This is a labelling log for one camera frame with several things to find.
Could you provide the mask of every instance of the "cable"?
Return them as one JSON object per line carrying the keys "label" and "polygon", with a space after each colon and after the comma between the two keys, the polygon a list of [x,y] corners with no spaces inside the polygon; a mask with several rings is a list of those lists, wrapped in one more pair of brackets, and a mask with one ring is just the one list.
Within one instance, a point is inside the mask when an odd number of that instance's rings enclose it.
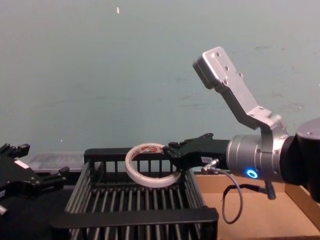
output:
{"label": "cable", "polygon": [[[254,191],[254,192],[257,192],[257,193],[263,193],[263,194],[266,193],[266,189],[263,188],[263,187],[261,187],[261,186],[258,186],[258,185],[240,184],[239,187],[240,187],[241,189],[249,189],[249,190]],[[236,187],[235,185],[229,185],[229,186],[223,191],[223,196],[225,197],[231,189],[237,189],[237,187]]]}
{"label": "cable", "polygon": [[232,180],[232,182],[234,183],[234,185],[236,186],[236,189],[238,190],[239,192],[239,196],[240,196],[240,208],[239,208],[239,211],[238,211],[238,214],[236,215],[236,217],[232,220],[232,221],[228,221],[227,218],[226,218],[226,213],[225,213],[225,199],[226,199],[226,195],[223,195],[222,197],[222,217],[223,217],[223,220],[227,223],[227,224],[233,224],[235,223],[241,216],[241,213],[242,213],[242,210],[244,208],[244,197],[243,197],[243,194],[242,194],[242,190],[237,182],[237,180],[232,176],[230,175],[229,173],[225,172],[224,170],[222,169],[218,169],[218,168],[213,168],[212,169],[213,171],[215,172],[218,172],[220,174],[224,174],[226,175],[228,178],[230,178]]}

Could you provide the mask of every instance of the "blue led ring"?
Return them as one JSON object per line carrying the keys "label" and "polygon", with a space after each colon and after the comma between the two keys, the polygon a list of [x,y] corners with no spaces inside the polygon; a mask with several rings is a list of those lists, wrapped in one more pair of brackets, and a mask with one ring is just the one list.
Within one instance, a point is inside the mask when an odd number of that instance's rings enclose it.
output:
{"label": "blue led ring", "polygon": [[252,178],[252,179],[258,178],[258,174],[257,174],[254,170],[252,170],[252,169],[248,169],[248,170],[246,171],[246,174],[247,174],[250,178]]}

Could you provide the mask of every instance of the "teal wall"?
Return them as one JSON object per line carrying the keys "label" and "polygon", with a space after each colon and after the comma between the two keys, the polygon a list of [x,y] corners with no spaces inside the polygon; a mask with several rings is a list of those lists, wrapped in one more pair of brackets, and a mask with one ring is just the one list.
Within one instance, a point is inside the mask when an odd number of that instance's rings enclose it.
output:
{"label": "teal wall", "polygon": [[314,0],[0,0],[0,143],[30,143],[32,157],[252,134],[192,68],[216,46],[294,134],[319,116],[319,9]]}

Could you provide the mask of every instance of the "black wire basket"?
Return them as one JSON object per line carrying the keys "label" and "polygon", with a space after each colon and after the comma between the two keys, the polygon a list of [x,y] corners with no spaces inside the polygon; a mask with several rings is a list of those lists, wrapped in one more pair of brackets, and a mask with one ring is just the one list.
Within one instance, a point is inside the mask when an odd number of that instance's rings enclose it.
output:
{"label": "black wire basket", "polygon": [[[130,148],[88,149],[65,211],[51,221],[53,240],[215,240],[219,215],[205,206],[189,170],[168,187],[148,188],[124,171]],[[162,154],[135,157],[136,169],[164,177],[175,168]]]}

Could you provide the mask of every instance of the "label sticker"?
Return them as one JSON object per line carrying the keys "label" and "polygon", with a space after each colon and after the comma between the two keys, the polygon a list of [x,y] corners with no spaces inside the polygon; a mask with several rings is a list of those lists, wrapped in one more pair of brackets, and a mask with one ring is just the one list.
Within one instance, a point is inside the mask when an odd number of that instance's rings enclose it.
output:
{"label": "label sticker", "polygon": [[6,194],[6,190],[0,191],[0,198],[4,197]]}
{"label": "label sticker", "polygon": [[25,164],[24,162],[20,161],[20,160],[17,160],[17,161],[14,161],[16,164],[18,164],[20,167],[23,167],[24,169],[27,169],[29,168],[29,166],[27,164]]}
{"label": "label sticker", "polygon": [[202,156],[201,157],[201,161],[205,164],[209,164],[213,161],[214,159],[212,157],[209,156]]}

